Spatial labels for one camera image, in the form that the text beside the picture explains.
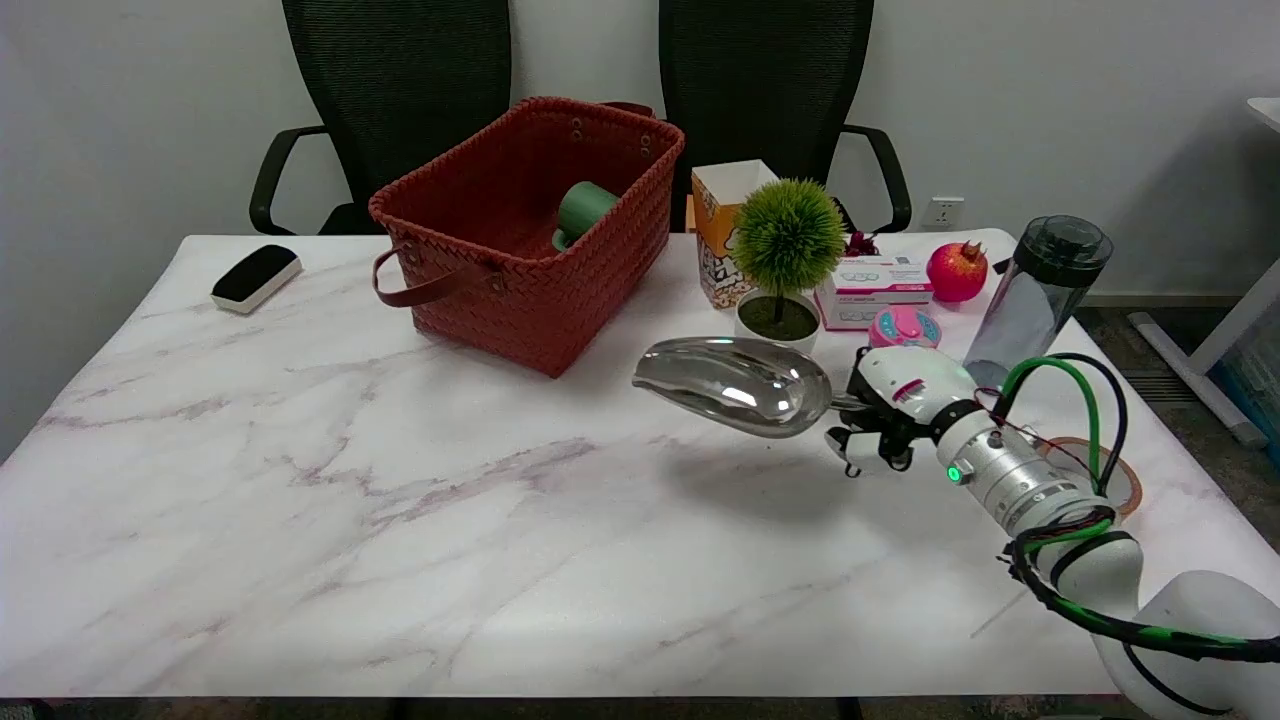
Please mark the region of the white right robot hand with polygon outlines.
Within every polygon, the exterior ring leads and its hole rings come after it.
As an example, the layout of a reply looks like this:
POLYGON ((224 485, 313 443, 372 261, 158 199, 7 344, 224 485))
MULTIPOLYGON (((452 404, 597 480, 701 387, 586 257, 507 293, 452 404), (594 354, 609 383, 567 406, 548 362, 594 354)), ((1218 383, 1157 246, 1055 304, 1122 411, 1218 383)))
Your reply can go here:
POLYGON ((937 443, 956 423, 982 413, 975 392, 970 374, 937 348, 859 348, 838 396, 842 424, 826 432, 827 445, 849 478, 906 471, 915 442, 937 443))

